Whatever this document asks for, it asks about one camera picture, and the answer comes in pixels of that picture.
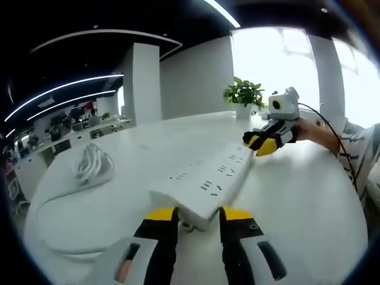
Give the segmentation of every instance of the table surface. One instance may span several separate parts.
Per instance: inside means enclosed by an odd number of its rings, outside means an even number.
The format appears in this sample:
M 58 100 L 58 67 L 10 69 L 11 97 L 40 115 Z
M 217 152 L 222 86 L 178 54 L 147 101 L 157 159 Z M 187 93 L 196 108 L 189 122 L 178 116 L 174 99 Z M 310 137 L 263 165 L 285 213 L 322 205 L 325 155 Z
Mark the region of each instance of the table surface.
M 86 250 L 133 235 L 152 209 L 147 191 L 152 181 L 226 141 L 241 143 L 245 131 L 263 124 L 256 116 L 237 121 L 233 112 L 221 112 L 98 138 L 93 142 L 114 159 L 115 178 L 41 207 L 74 187 L 71 164 L 81 147 L 64 151 L 31 202 L 24 229 L 27 248 L 54 283 L 75 283 L 92 262 L 68 259 L 50 248 Z M 329 151 L 309 141 L 254 157 L 232 206 L 249 210 L 264 233 L 296 248 L 320 284 L 339 283 L 367 246 L 365 217 L 349 178 Z M 227 284 L 221 250 L 218 225 L 210 232 L 181 232 L 172 284 Z

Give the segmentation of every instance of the potted plant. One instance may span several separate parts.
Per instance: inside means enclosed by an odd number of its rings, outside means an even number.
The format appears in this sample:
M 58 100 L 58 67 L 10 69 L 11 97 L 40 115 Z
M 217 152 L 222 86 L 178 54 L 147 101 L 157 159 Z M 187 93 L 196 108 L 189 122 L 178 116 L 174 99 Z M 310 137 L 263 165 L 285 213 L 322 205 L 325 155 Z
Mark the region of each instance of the potted plant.
M 241 80 L 234 77 L 234 84 L 229 85 L 223 92 L 223 98 L 229 103 L 233 103 L 236 109 L 236 119 L 249 119 L 252 107 L 257 106 L 258 110 L 264 107 L 260 89 L 261 84 L 254 84 L 248 80 Z

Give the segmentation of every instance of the bright window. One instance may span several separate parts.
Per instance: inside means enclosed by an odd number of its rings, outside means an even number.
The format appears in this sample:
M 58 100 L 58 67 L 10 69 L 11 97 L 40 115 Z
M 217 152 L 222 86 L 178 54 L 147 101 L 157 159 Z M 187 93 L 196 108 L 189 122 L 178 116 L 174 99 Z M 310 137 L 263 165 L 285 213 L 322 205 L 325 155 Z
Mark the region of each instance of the bright window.
M 368 128 L 380 121 L 380 79 L 376 66 L 347 43 L 333 41 L 342 68 L 345 116 L 350 122 Z
M 121 115 L 121 107 L 124 106 L 124 88 L 123 86 L 118 90 L 118 110 L 119 115 Z
M 304 30 L 258 27 L 234 31 L 235 76 L 261 83 L 264 101 L 293 86 L 299 101 L 319 109 L 319 85 L 311 45 Z

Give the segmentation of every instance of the power strip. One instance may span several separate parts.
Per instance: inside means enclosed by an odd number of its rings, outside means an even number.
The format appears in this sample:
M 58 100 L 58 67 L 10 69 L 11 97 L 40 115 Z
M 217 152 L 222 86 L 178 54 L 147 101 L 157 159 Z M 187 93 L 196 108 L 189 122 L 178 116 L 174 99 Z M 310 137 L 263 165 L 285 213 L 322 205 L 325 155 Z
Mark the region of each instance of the power strip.
M 218 153 L 190 161 L 150 188 L 155 207 L 179 207 L 183 221 L 206 231 L 217 209 L 231 203 L 252 161 L 252 150 L 228 144 Z

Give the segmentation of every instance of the camera lens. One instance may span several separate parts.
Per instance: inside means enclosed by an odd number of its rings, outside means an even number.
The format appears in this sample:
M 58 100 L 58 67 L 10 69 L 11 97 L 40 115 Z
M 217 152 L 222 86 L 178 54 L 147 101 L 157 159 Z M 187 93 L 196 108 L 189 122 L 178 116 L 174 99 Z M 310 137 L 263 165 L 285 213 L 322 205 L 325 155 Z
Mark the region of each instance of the camera lens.
M 279 108 L 280 108 L 280 104 L 279 104 L 278 101 L 273 101 L 273 102 L 272 102 L 272 105 L 273 105 L 273 108 L 275 108 L 276 110 L 279 110 Z

